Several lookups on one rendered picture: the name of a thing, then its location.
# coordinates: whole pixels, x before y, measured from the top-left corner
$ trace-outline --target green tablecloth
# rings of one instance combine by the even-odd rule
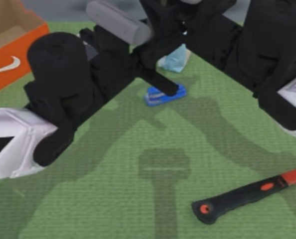
[[[296,186],[212,226],[195,218],[193,201],[296,168],[296,139],[195,55],[181,74],[163,73],[188,96],[149,108],[137,79],[47,170],[0,181],[0,239],[296,239]],[[24,106],[31,79],[2,90],[0,107]]]

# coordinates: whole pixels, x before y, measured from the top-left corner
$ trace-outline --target orange shoe box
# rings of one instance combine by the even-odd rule
[[[27,50],[47,33],[47,23],[19,0],[0,0],[0,90],[31,71]]]

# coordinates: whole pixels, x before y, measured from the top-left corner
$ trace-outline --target blue eraser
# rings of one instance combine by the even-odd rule
[[[180,99],[187,95],[186,89],[182,84],[178,84],[179,89],[177,91],[177,94],[174,96],[167,96],[160,90],[156,89],[155,87],[149,87],[147,89],[147,93],[144,96],[145,103],[148,106],[158,106],[170,101],[174,101],[177,99]]]

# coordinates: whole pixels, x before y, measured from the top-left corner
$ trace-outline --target green surface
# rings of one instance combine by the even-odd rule
[[[296,186],[212,226],[195,218],[193,201],[296,168],[296,139],[195,55],[182,74],[164,74],[188,96],[149,108],[137,79],[47,170],[0,181],[0,239],[296,239]],[[1,91],[0,107],[24,106],[30,80]]]

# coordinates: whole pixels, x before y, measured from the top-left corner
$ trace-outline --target knife handle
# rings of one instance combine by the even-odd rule
[[[257,202],[273,193],[287,188],[289,185],[281,176],[264,179],[230,192],[192,203],[197,218],[205,224],[213,224],[228,211],[248,203]]]

